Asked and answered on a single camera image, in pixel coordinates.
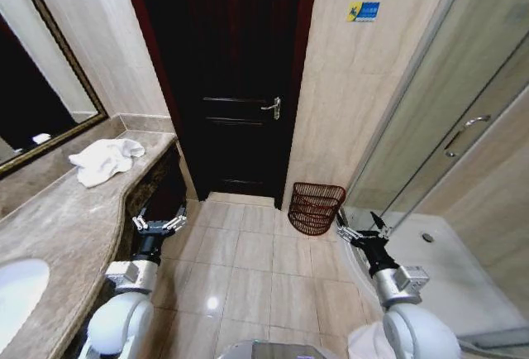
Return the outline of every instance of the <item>shower drain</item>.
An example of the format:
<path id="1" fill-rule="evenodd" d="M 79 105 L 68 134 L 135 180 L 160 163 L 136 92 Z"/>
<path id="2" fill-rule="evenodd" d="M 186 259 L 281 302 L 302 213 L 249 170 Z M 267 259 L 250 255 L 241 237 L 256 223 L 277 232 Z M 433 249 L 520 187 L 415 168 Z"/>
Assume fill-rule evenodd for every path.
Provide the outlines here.
<path id="1" fill-rule="evenodd" d="M 426 232 L 424 232 L 421 236 L 422 236 L 422 239 L 424 239 L 428 243 L 432 243 L 435 240 L 432 235 Z"/>

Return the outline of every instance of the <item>wicker basket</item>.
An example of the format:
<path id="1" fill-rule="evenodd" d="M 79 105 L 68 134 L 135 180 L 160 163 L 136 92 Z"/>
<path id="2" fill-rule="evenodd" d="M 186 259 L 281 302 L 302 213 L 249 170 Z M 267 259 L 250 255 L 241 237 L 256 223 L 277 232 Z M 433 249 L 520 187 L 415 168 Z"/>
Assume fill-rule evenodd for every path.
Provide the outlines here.
<path id="1" fill-rule="evenodd" d="M 346 199 L 346 191 L 337 185 L 294 183 L 288 219 L 305 235 L 322 235 Z"/>

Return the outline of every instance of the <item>sink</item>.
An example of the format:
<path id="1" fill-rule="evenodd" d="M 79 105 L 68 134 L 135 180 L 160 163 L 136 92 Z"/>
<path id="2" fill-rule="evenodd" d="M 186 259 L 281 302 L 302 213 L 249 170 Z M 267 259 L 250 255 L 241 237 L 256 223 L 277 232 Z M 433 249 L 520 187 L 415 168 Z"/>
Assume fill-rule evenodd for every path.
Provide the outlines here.
<path id="1" fill-rule="evenodd" d="M 50 268 L 34 258 L 0 266 L 0 353 L 15 337 L 41 299 Z"/>

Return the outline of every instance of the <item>tiled floor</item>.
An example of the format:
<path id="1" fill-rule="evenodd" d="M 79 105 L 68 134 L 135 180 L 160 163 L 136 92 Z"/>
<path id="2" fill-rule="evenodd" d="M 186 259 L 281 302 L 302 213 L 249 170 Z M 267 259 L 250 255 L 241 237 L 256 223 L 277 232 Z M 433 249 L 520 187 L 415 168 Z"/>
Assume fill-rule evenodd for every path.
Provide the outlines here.
<path id="1" fill-rule="evenodd" d="M 247 339 L 322 345 L 371 319 L 337 255 L 336 235 L 307 237 L 274 208 L 190 201 L 188 226 L 164 243 L 149 359 L 213 359 Z"/>

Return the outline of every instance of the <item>towel on countertop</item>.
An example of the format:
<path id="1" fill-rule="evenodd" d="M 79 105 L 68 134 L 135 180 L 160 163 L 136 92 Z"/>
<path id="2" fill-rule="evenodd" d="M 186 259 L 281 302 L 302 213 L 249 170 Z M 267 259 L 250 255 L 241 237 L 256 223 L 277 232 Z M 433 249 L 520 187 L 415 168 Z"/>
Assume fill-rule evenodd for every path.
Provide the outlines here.
<path id="1" fill-rule="evenodd" d="M 137 141 L 127 138 L 97 140 L 69 161 L 78 166 L 77 180 L 87 188 L 104 183 L 117 172 L 132 167 L 132 157 L 145 154 L 145 148 Z"/>

